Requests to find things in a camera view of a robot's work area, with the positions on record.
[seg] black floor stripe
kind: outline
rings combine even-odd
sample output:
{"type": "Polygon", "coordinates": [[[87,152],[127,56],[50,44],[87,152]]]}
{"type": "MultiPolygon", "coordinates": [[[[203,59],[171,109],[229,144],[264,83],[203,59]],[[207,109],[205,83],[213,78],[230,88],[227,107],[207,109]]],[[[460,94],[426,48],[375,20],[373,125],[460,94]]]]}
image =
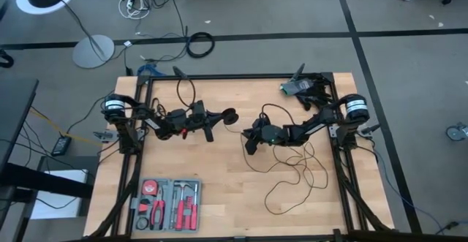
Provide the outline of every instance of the black floor stripe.
{"type": "MultiPolygon", "coordinates": [[[[317,32],[317,33],[276,33],[276,34],[232,34],[214,36],[215,41],[249,41],[249,40],[276,40],[276,39],[314,39],[314,38],[352,38],[352,37],[414,37],[435,36],[451,34],[468,34],[468,29],[434,29],[434,30],[408,30],[408,31],[362,31],[362,32],[317,32]]],[[[115,45],[124,45],[130,41],[135,45],[158,45],[185,43],[184,38],[148,38],[148,39],[116,39],[115,45]]],[[[207,39],[198,39],[195,42],[210,42],[207,39]]],[[[8,50],[27,50],[43,48],[73,48],[78,42],[40,42],[3,44],[0,48],[8,50]]]]}
{"type": "MultiPolygon", "coordinates": [[[[277,33],[277,34],[234,34],[214,36],[217,42],[224,41],[248,41],[248,40],[275,40],[275,39],[311,39],[311,38],[347,38],[351,37],[348,32],[323,32],[323,33],[277,33]]],[[[148,39],[117,39],[115,45],[124,45],[130,41],[135,45],[157,45],[185,43],[184,38],[148,38],[148,39]]],[[[195,42],[210,42],[207,39],[197,39],[195,42]]],[[[43,42],[27,44],[5,44],[0,48],[10,50],[41,49],[41,48],[73,48],[77,42],[43,42]]]]}
{"type": "MultiPolygon", "coordinates": [[[[363,71],[364,78],[366,79],[367,87],[371,95],[371,100],[372,100],[372,103],[374,104],[375,112],[380,122],[381,130],[382,130],[383,137],[385,140],[385,146],[387,147],[387,152],[390,158],[390,163],[392,165],[392,169],[395,174],[396,184],[398,186],[400,195],[412,204],[410,190],[408,189],[408,185],[404,177],[403,169],[401,168],[401,163],[400,163],[399,156],[396,152],[396,147],[393,141],[393,136],[390,131],[390,127],[388,126],[387,118],[385,117],[382,103],[380,102],[379,94],[377,93],[377,87],[375,86],[374,79],[372,78],[372,73],[369,68],[369,64],[367,62],[366,56],[364,54],[361,41],[359,40],[358,33],[356,32],[356,27],[352,20],[350,8],[348,7],[346,0],[339,0],[339,2],[341,4],[341,8],[343,9],[344,18],[346,19],[346,23],[348,25],[350,33],[352,34],[352,43],[354,44],[356,53],[358,54],[358,60],[359,60],[359,63],[361,64],[361,69],[363,71]]],[[[421,226],[418,220],[418,215],[416,214],[416,210],[413,207],[406,204],[403,200],[401,202],[403,203],[404,210],[406,212],[409,227],[411,228],[411,231],[422,233],[421,226]]]]}
{"type": "Polygon", "coordinates": [[[415,37],[449,34],[468,34],[468,29],[428,29],[428,30],[401,30],[401,31],[361,31],[358,37],[415,37]]]}

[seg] lamp base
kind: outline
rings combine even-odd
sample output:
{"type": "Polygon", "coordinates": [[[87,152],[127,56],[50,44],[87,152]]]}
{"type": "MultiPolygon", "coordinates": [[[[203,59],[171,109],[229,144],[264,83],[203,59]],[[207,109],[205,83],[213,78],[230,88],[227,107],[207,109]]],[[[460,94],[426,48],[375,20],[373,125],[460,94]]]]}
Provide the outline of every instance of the lamp base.
{"type": "Polygon", "coordinates": [[[111,38],[101,34],[95,34],[92,38],[101,48],[100,50],[95,44],[91,46],[91,40],[88,37],[79,41],[73,49],[73,61],[79,67],[91,69],[102,66],[114,54],[115,45],[111,38]]]}

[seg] screwdriver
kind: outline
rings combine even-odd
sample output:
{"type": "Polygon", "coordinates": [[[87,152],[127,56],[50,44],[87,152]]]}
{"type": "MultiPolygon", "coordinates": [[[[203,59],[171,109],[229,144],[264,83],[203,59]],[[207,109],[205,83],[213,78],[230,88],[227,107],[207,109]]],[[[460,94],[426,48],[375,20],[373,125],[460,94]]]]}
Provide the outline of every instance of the screwdriver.
{"type": "Polygon", "coordinates": [[[198,192],[198,184],[195,184],[195,194],[192,203],[192,220],[190,221],[190,230],[197,229],[197,192],[198,192]]]}
{"type": "Polygon", "coordinates": [[[185,187],[189,187],[191,189],[191,186],[186,183],[186,182],[178,182],[177,183],[181,187],[181,199],[178,201],[178,207],[177,207],[177,219],[175,221],[175,230],[179,231],[182,230],[182,221],[184,217],[184,189],[185,187]]]}

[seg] white lamp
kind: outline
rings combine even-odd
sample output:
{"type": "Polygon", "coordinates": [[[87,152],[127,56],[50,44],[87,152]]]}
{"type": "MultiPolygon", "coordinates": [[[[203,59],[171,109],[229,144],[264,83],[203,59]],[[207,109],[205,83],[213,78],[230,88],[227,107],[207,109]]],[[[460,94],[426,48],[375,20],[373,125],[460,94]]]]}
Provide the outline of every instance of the white lamp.
{"type": "MultiPolygon", "coordinates": [[[[74,12],[69,8],[70,0],[61,0],[50,7],[39,8],[32,5],[29,0],[16,0],[17,6],[25,13],[31,15],[45,15],[65,7],[70,15],[77,21],[74,12]]],[[[79,41],[73,50],[73,61],[82,68],[95,68],[103,65],[114,54],[115,46],[111,38],[101,34],[91,36],[84,28],[86,38],[79,41]]]]}

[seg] desk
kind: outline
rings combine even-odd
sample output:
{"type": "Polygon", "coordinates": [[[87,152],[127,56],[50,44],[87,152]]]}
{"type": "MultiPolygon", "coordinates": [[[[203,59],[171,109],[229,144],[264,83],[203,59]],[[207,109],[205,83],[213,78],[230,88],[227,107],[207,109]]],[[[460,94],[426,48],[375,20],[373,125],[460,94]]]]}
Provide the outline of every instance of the desk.
{"type": "MultiPolygon", "coordinates": [[[[0,172],[7,166],[8,159],[15,146],[23,122],[26,119],[34,96],[38,81],[34,78],[0,79],[0,172]]],[[[14,186],[0,187],[0,227],[3,225],[15,193],[14,186]]]]}
{"type": "MultiPolygon", "coordinates": [[[[36,198],[36,191],[88,198],[93,189],[91,184],[82,184],[8,162],[37,85],[38,80],[34,78],[0,78],[0,228],[10,203],[28,204],[36,198]]],[[[27,227],[27,220],[22,221],[26,224],[22,224],[15,234],[18,241],[22,240],[27,227]]]]}
{"type": "MultiPolygon", "coordinates": [[[[333,76],[339,97],[357,92],[352,74],[334,73],[333,76]]],[[[210,79],[193,82],[197,89],[197,100],[202,99],[207,110],[219,112],[228,107],[237,110],[240,118],[230,129],[239,132],[252,125],[264,103],[287,108],[297,123],[309,119],[317,112],[315,109],[306,112],[295,97],[285,97],[279,91],[279,84],[284,80],[285,76],[282,79],[210,79]]],[[[136,82],[136,77],[120,77],[116,93],[133,97],[136,82]]],[[[145,96],[143,92],[139,100],[143,102],[145,96]]],[[[152,96],[158,97],[167,110],[183,106],[176,96],[174,80],[154,81],[152,96]]],[[[181,84],[181,96],[186,102],[192,100],[191,86],[184,82],[181,84]]],[[[273,124],[290,124],[289,117],[283,110],[267,107],[265,111],[273,124]]],[[[189,134],[186,140],[175,136],[161,141],[152,132],[146,136],[140,178],[200,178],[203,182],[200,231],[196,234],[134,232],[132,238],[328,235],[333,229],[346,233],[327,129],[313,134],[309,142],[314,146],[316,157],[328,171],[328,188],[313,189],[303,205],[281,216],[267,212],[263,205],[264,198],[278,181],[297,181],[297,173],[284,165],[279,165],[266,174],[252,172],[244,161],[239,134],[228,132],[220,123],[214,127],[213,135],[212,143],[206,142],[201,130],[189,134]]],[[[358,145],[371,148],[366,140],[357,140],[358,145]]],[[[102,157],[116,148],[105,151],[102,157]]],[[[247,159],[259,170],[268,169],[274,163],[271,149],[270,146],[259,145],[257,153],[247,159]]],[[[294,154],[287,148],[276,148],[276,151],[280,159],[294,154]]],[[[392,227],[393,222],[374,156],[367,151],[355,149],[352,157],[363,199],[384,224],[392,227]]],[[[114,154],[99,166],[85,235],[95,231],[116,201],[123,159],[123,155],[114,154]]],[[[315,161],[310,161],[309,166],[314,173],[315,185],[325,184],[326,174],[323,169],[315,161]]],[[[268,198],[268,205],[275,212],[284,211],[302,201],[309,191],[307,187],[304,180],[297,186],[281,185],[268,198]]],[[[357,223],[357,213],[354,206],[352,208],[352,218],[357,223]]],[[[128,205],[125,205],[119,227],[121,233],[125,231],[127,212],[128,205]]]]}

